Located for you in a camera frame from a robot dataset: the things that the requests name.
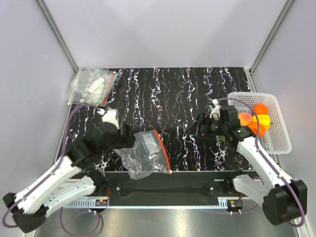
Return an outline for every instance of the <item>clear plastic bag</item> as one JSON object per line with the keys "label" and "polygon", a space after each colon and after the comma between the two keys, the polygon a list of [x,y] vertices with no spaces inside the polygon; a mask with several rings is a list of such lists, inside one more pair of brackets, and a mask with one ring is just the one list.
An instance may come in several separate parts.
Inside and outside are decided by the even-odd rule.
{"label": "clear plastic bag", "polygon": [[114,83],[114,73],[104,69],[83,69],[71,82],[71,87],[82,96],[80,102],[101,104]]}
{"label": "clear plastic bag", "polygon": [[134,134],[132,148],[114,150],[122,159],[130,179],[143,179],[153,172],[171,174],[167,152],[156,130]]}

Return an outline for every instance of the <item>metal table surface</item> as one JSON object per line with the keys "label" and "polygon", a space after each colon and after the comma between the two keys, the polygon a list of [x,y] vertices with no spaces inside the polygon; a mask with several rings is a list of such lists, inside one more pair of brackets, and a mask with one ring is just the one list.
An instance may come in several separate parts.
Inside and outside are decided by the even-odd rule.
{"label": "metal table surface", "polygon": [[[254,202],[245,201],[250,209]],[[67,222],[81,209],[64,209],[63,220]],[[297,231],[288,224],[272,226],[262,209],[257,208],[242,215],[209,213],[206,210],[153,210],[153,209],[107,209],[103,211],[104,227],[93,235],[96,237],[296,237]],[[84,235],[97,223],[97,217],[87,213],[66,226],[68,231]],[[47,219],[36,233],[37,237],[67,237],[59,225],[59,212]]]}

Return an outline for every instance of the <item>robotic arm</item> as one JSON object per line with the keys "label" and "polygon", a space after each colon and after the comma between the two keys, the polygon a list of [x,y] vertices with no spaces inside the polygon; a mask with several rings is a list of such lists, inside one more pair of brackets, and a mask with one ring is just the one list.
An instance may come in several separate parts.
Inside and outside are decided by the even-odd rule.
{"label": "robotic arm", "polygon": [[207,139],[218,138],[222,142],[233,144],[236,151],[251,163],[263,183],[262,185],[252,180],[248,175],[237,172],[237,175],[230,177],[230,182],[228,182],[232,184],[231,190],[243,193],[253,199],[262,206],[267,219],[273,225],[279,225],[301,216],[300,209],[290,190],[281,179],[282,177],[294,190],[306,215],[307,187],[305,183],[301,180],[294,181],[259,144],[260,152],[280,173],[280,175],[276,174],[262,154],[259,153],[255,143],[255,134],[249,127],[240,125],[234,106],[220,107],[216,100],[214,100],[214,105],[215,109],[211,114],[199,114],[197,121],[188,132],[194,136]]}
{"label": "robotic arm", "polygon": [[[105,192],[106,179],[95,169],[86,171],[87,175],[76,183],[57,190],[72,176],[98,161],[103,151],[133,147],[135,137],[127,125],[124,127],[124,135],[120,134],[116,110],[108,110],[106,113],[101,110],[98,113],[102,115],[102,123],[71,145],[55,172],[53,170],[59,161],[23,191],[17,194],[8,193],[3,197],[8,208],[23,199],[11,211],[15,223],[23,232],[37,229],[53,212],[73,200],[91,194],[99,196]],[[41,186],[24,198],[29,190],[49,174],[51,176]]]}

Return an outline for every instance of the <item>plastic bag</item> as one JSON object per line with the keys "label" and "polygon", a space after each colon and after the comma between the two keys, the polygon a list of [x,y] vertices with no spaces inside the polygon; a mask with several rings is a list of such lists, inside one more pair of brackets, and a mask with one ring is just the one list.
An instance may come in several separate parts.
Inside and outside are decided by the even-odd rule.
{"label": "plastic bag", "polygon": [[90,68],[82,70],[71,82],[71,87],[82,96],[78,101],[98,105],[110,93],[114,81],[112,71]]}
{"label": "plastic bag", "polygon": [[153,172],[171,174],[167,152],[156,130],[134,134],[132,148],[114,150],[122,159],[130,179],[143,179]]}

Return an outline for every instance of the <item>orange ball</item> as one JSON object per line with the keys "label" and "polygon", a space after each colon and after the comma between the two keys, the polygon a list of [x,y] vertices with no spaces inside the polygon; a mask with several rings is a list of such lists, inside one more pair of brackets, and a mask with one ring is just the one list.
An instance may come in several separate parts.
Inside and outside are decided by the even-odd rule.
{"label": "orange ball", "polygon": [[247,126],[252,122],[252,117],[251,114],[249,113],[240,113],[238,114],[238,118],[240,120],[240,125],[241,126]]}
{"label": "orange ball", "polygon": [[253,110],[258,115],[267,115],[268,114],[268,107],[264,104],[257,104],[253,107]]}
{"label": "orange ball", "polygon": [[[259,124],[260,127],[259,127],[259,137],[262,137],[263,135],[265,135],[265,127],[261,124]],[[257,126],[257,122],[251,122],[248,127],[255,133],[257,134],[258,132],[258,126]]]}

